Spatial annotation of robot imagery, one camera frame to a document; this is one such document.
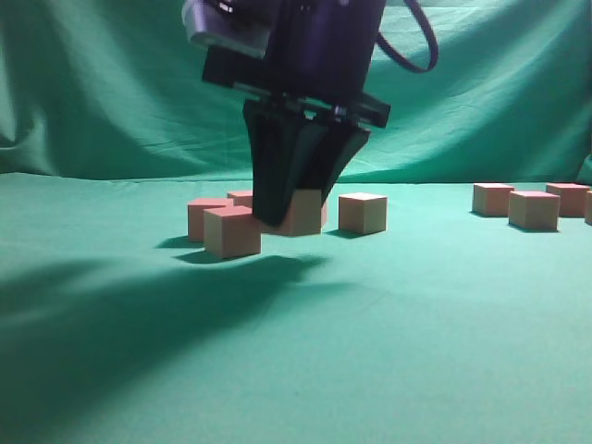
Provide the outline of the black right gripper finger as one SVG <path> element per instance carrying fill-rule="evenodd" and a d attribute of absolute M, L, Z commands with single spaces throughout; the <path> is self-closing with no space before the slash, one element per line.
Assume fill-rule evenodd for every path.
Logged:
<path fill-rule="evenodd" d="M 321 190 L 323 173 L 315 152 L 327 125 L 305 114 L 248 100 L 242 109 L 251 147 L 253 215 L 277 227 L 297 190 Z"/>
<path fill-rule="evenodd" d="M 324 203 L 344 168 L 369 140 L 371 132 L 350 124 L 329 127 L 305 162 L 297 190 L 317 190 Z"/>

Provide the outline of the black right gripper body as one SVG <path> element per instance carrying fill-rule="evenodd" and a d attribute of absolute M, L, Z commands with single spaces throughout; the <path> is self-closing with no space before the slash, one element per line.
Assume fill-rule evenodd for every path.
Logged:
<path fill-rule="evenodd" d="M 383 1 L 279 1 L 265 55 L 208 47 L 204 81 L 262 97 L 314 99 L 375 127 L 389 105 L 364 92 Z"/>

